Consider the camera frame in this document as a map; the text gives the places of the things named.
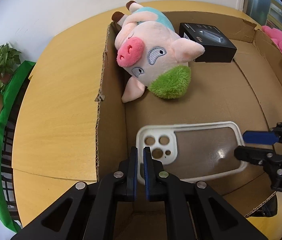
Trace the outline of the potted green plant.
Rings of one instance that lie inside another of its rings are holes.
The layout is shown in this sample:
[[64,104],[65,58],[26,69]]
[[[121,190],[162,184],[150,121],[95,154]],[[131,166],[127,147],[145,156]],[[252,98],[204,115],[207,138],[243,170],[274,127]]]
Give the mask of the potted green plant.
[[0,45],[0,93],[21,64],[20,54],[20,51],[8,43]]

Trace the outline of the brown cardboard box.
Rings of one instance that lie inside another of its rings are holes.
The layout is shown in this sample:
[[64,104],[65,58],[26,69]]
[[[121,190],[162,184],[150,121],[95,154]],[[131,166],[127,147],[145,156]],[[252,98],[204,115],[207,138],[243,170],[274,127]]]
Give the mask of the brown cardboard box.
[[282,55],[254,22],[198,11],[172,11],[182,22],[213,25],[237,47],[230,63],[192,62],[184,96],[163,100],[150,92],[122,103],[129,75],[117,65],[114,40],[119,25],[107,27],[96,127],[96,176],[101,179],[126,159],[138,131],[147,125],[232,121],[240,131],[266,131],[282,122]]

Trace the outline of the white clear phone case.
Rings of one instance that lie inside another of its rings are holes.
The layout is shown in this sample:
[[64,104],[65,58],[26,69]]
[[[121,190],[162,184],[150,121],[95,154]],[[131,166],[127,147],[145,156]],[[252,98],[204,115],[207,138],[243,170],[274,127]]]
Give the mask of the white clear phone case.
[[144,126],[136,135],[138,181],[144,183],[145,147],[169,173],[193,183],[243,172],[247,162],[234,156],[236,147],[242,145],[241,131],[232,121]]

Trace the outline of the black 65W charger box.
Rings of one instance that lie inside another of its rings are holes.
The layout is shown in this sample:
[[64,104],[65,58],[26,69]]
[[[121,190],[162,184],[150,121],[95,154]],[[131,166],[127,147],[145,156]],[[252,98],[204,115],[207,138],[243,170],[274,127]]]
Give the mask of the black 65W charger box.
[[180,23],[180,37],[201,44],[205,52],[196,62],[230,63],[237,48],[217,27],[198,23]]

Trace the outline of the black sunglasses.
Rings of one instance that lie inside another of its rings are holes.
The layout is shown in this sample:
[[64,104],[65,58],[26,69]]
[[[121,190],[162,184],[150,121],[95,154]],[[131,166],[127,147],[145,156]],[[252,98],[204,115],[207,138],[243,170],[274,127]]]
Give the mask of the black sunglasses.
[[265,204],[253,212],[251,217],[274,217],[277,215],[278,201],[277,196],[273,195]]

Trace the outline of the pink pig plush toy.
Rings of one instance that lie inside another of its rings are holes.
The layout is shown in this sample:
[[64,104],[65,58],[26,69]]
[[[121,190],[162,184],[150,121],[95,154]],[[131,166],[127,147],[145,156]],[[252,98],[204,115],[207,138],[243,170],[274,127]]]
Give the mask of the pink pig plush toy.
[[114,46],[117,64],[130,78],[123,103],[140,98],[145,90],[162,99],[183,96],[191,81],[189,62],[203,55],[204,46],[180,37],[159,10],[129,1],[126,15],[116,11],[112,21],[121,27]]

